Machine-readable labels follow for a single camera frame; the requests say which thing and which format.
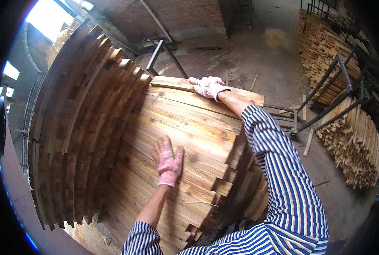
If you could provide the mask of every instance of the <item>concrete floor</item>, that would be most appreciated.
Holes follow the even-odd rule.
[[[302,102],[302,95],[308,95],[309,85],[304,78],[304,70],[298,51],[298,0],[252,0],[254,15],[252,28],[240,26],[229,33],[229,46],[219,50],[188,49],[187,55],[177,56],[187,75],[196,78],[219,76],[229,85],[249,90],[254,76],[258,75],[254,92],[265,96],[265,103],[291,107]],[[139,62],[145,68],[149,57]],[[154,69],[163,76],[182,77],[173,62],[161,53]],[[308,110],[308,119],[315,113]],[[309,129],[298,134],[294,145],[303,155]],[[354,191],[345,183],[345,176],[336,168],[334,159],[323,143],[315,136],[307,157],[302,162],[314,184],[325,180],[330,182],[316,188],[325,208],[330,242],[348,238],[366,219],[376,187],[364,191]],[[89,227],[82,225],[79,231]],[[83,242],[92,252],[103,254],[102,247],[94,247],[89,239],[69,230],[72,237]],[[108,254],[117,253],[120,244],[108,242],[107,234],[102,239],[108,246]]]

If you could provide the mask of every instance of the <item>pink knit glove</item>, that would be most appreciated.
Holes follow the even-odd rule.
[[[175,154],[174,158],[171,141],[167,135],[154,142],[154,150],[151,150],[151,155],[157,162],[157,172],[160,174],[159,186],[166,184],[174,187],[178,177],[181,175],[184,147],[182,145],[178,146]]]
[[[197,86],[191,86],[191,90],[203,95],[206,98],[213,98],[215,101],[222,103],[218,98],[218,93],[224,90],[231,89],[225,85],[225,83],[219,77],[202,77],[202,79],[197,79],[190,77],[188,81],[191,84],[196,84]]]

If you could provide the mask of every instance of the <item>stack of wooden planks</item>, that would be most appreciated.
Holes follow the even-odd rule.
[[[350,97],[325,115],[320,125],[343,112],[355,99]],[[379,134],[371,117],[360,105],[316,132],[335,157],[353,188],[375,186],[379,178]]]
[[[306,71],[305,77],[310,80],[311,89],[314,89],[323,78],[337,54],[340,54],[340,57],[345,62],[351,53],[350,46],[323,19],[315,14],[307,15],[306,11],[302,9],[299,12],[299,38],[301,62]],[[360,77],[360,68],[355,54],[347,63],[346,69],[351,83]],[[338,71],[339,67],[336,67],[331,72],[315,97],[320,95],[322,89],[328,85],[328,81]],[[346,87],[347,84],[343,74],[340,74],[325,94],[319,98],[319,102],[329,105]]]
[[[232,91],[263,105],[262,95]],[[121,139],[103,223],[125,242],[136,216],[157,188],[159,177],[150,154],[154,141],[168,135],[174,148],[178,144],[185,148],[183,173],[169,193],[157,231],[163,252],[176,254],[202,233],[220,226],[227,213],[221,209],[231,206],[230,193],[245,189],[238,183],[248,176],[254,156],[241,120],[226,105],[192,93],[187,79],[156,76],[141,102]],[[255,190],[256,185],[244,192],[249,201],[254,197],[252,187]]]
[[[63,45],[39,91],[29,131],[29,183],[39,220],[89,223],[105,203],[129,113],[151,77],[87,19]]]

